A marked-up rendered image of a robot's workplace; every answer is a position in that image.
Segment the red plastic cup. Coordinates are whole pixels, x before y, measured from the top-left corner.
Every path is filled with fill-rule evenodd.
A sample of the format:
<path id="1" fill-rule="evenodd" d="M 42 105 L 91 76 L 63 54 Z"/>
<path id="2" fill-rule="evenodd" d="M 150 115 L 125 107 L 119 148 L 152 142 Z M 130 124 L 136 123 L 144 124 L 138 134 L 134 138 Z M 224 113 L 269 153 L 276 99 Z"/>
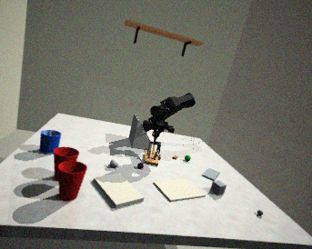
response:
<path id="1" fill-rule="evenodd" d="M 58 181 L 58 165 L 65 161 L 77 161 L 79 151 L 72 147 L 58 147 L 54 149 L 54 172 Z"/>
<path id="2" fill-rule="evenodd" d="M 87 166 L 77 161 L 65 161 L 58 165 L 59 198 L 70 202 L 77 198 Z"/>

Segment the blue cup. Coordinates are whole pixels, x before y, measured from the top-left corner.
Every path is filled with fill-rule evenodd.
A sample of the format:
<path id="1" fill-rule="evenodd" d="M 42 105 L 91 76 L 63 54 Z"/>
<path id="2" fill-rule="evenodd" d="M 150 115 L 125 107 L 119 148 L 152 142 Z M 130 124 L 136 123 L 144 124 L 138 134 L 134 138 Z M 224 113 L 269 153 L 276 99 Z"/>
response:
<path id="1" fill-rule="evenodd" d="M 41 131 L 40 149 L 41 154 L 54 154 L 54 149 L 60 145 L 61 133 L 54 130 Z"/>

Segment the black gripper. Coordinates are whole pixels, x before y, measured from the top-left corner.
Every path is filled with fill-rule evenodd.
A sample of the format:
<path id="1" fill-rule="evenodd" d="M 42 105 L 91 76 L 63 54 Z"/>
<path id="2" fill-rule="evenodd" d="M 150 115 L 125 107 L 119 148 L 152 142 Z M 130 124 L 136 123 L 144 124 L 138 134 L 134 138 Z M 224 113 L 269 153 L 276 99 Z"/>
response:
<path id="1" fill-rule="evenodd" d="M 158 118 L 157 118 L 158 117 Z M 160 119 L 160 120 L 166 120 L 166 117 L 165 116 L 162 116 L 162 115 L 159 115 L 159 116 L 156 116 L 157 119 Z M 152 130 L 154 130 L 154 134 L 155 134 L 155 140 L 158 138 L 158 136 L 164 132 L 164 130 L 166 129 L 168 132 L 170 133 L 174 133 L 175 131 L 175 128 L 171 125 L 168 125 L 167 128 L 164 128 L 164 130 L 159 130 L 157 131 L 156 133 L 156 126 L 152 123 L 150 123 L 150 121 L 147 121 L 147 120 L 144 120 L 143 122 L 143 126 L 145 127 L 149 127 L 149 126 L 152 126 Z"/>

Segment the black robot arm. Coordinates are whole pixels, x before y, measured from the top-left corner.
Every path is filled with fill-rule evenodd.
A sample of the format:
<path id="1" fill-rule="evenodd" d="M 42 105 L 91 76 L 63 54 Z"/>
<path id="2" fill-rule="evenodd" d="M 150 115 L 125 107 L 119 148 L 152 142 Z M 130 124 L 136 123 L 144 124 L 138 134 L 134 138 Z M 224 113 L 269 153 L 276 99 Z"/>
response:
<path id="1" fill-rule="evenodd" d="M 192 96 L 191 93 L 188 93 L 180 97 L 170 96 L 160 103 L 161 105 L 151 107 L 150 113 L 152 117 L 150 117 L 148 121 L 151 120 L 150 123 L 152 122 L 152 124 L 156 126 L 156 129 L 164 130 L 164 128 L 167 128 L 168 122 L 165 122 L 165 120 L 157 119 L 158 117 L 156 118 L 156 116 L 162 115 L 165 116 L 167 119 L 169 116 L 175 114 L 179 110 L 195 105 L 196 102 L 194 96 Z"/>

